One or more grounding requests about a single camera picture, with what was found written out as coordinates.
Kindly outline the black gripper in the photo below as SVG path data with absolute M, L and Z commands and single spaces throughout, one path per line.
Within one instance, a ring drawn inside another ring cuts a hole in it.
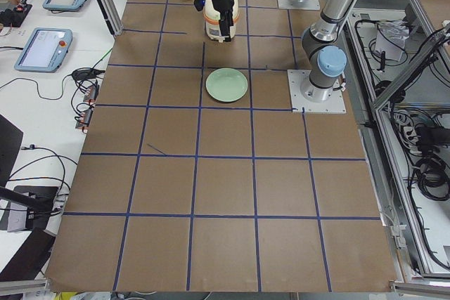
M 231 41 L 235 34 L 233 20 L 234 0 L 212 0 L 212 4 L 214 9 L 220 13 L 219 29 L 222 39 Z

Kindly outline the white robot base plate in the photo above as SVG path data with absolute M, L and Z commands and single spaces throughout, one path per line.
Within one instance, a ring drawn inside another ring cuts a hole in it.
M 288 70 L 291 110 L 298 113 L 345 114 L 342 91 L 335 91 L 339 81 L 336 79 L 329 89 L 319 89 L 310 82 L 310 72 Z

